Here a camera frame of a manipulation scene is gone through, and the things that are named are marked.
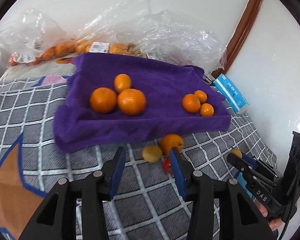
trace purple cloth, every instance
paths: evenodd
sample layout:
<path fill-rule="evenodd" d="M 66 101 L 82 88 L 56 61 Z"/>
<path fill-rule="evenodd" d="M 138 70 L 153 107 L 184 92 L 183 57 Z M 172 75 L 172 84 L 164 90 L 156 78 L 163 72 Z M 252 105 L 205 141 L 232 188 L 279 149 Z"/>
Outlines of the purple cloth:
<path fill-rule="evenodd" d="M 202 80 L 201 68 L 106 53 L 85 53 L 73 62 L 77 70 L 67 80 L 65 104 L 54 118 L 55 145 L 60 152 L 229 128 L 231 116 L 222 104 L 225 98 Z M 99 87 L 114 90 L 114 78 L 120 73 L 129 75 L 132 88 L 145 94 L 145 110 L 138 116 L 127 116 L 119 109 L 109 114 L 94 112 L 89 106 L 91 93 Z M 214 116 L 201 117 L 183 109 L 182 98 L 196 90 L 206 92 Z"/>

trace metal screw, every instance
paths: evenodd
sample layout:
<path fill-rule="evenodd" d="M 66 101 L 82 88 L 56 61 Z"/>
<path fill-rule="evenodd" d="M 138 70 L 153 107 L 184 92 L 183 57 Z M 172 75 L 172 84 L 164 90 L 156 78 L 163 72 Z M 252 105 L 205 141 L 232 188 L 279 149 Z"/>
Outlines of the metal screw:
<path fill-rule="evenodd" d="M 202 173 L 201 171 L 194 171 L 194 172 L 193 172 L 193 175 L 196 176 L 196 177 L 201 177 L 202 174 L 203 174 L 203 173 Z"/>
<path fill-rule="evenodd" d="M 67 182 L 67 179 L 66 179 L 66 178 L 61 178 L 61 179 L 58 180 L 58 183 L 59 183 L 60 185 L 66 184 L 66 182 Z"/>
<path fill-rule="evenodd" d="M 232 184 L 232 185 L 236 185 L 238 183 L 238 181 L 236 179 L 229 179 L 229 183 Z"/>
<path fill-rule="evenodd" d="M 95 171 L 95 172 L 93 173 L 93 176 L 95 176 L 95 177 L 100 177 L 100 176 L 102 176 L 102 171 Z"/>

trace barcode label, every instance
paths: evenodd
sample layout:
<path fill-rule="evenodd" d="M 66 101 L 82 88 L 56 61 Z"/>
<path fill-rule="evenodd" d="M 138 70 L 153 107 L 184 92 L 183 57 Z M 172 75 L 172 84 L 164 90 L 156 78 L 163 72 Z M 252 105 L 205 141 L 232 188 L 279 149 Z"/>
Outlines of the barcode label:
<path fill-rule="evenodd" d="M 148 57 L 149 59 L 156 59 L 156 60 L 158 60 L 158 58 L 156 57 L 156 55 L 155 55 L 154 52 L 148 52 L 148 53 L 147 53 L 147 57 Z"/>
<path fill-rule="evenodd" d="M 93 53 L 108 53 L 109 43 L 94 42 L 92 43 L 90 52 Z"/>
<path fill-rule="evenodd" d="M 30 62 L 35 61 L 34 57 L 28 56 L 28 55 L 24 55 L 24 54 L 20 57 L 20 59 L 22 60 L 22 63 L 30 63 Z"/>

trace hand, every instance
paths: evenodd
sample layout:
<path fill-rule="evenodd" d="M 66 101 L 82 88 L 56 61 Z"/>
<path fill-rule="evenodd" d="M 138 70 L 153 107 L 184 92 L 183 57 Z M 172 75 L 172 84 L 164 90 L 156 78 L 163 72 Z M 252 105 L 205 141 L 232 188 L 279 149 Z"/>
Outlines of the hand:
<path fill-rule="evenodd" d="M 268 215 L 267 209 L 262 205 L 257 199 L 255 201 L 255 204 L 257 208 L 260 210 L 261 214 L 266 217 Z M 281 218 L 275 218 L 269 222 L 269 227 L 271 228 L 272 231 L 275 231 L 278 229 L 279 226 L 283 224 Z"/>

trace plastic wrap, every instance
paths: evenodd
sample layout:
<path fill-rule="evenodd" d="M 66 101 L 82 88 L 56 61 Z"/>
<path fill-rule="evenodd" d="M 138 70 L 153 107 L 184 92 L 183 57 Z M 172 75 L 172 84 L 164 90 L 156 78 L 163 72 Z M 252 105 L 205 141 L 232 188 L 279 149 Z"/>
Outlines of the plastic wrap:
<path fill-rule="evenodd" d="M 153 0 L 131 0 L 106 10 L 77 33 L 77 52 L 93 42 L 109 43 L 109 53 L 142 56 L 176 65 L 197 65 L 206 73 L 223 68 L 225 46 L 216 35 L 193 27 L 168 10 L 154 14 Z"/>
<path fill-rule="evenodd" d="M 76 51 L 75 40 L 66 39 L 66 32 L 37 9 L 27 10 L 19 20 L 0 31 L 0 47 L 11 54 L 11 66 L 35 65 Z"/>

